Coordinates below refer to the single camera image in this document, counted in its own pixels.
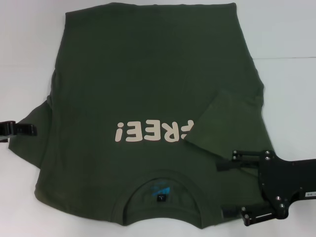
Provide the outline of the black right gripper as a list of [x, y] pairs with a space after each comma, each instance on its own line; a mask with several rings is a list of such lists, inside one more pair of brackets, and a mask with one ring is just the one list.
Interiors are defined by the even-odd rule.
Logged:
[[269, 203], [254, 205], [224, 205], [224, 218], [271, 220], [288, 212], [299, 200], [316, 199], [316, 159], [286, 161], [275, 152], [233, 150], [230, 160], [216, 163], [217, 171], [254, 168], [259, 172], [259, 185]]

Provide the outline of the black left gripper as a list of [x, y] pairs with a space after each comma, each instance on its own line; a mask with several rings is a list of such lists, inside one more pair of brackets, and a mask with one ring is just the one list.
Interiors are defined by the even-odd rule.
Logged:
[[37, 128], [33, 124], [16, 124], [15, 121], [0, 122], [0, 143], [8, 142], [15, 135], [37, 136]]

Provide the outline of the dark green FREE T-shirt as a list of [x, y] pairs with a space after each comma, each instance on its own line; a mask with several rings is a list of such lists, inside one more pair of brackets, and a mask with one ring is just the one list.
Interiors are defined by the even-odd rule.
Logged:
[[234, 3], [110, 3], [66, 14], [51, 92], [9, 149], [39, 168], [35, 197], [123, 226], [206, 228], [262, 202], [256, 171], [218, 172], [234, 150], [271, 150], [264, 86]]

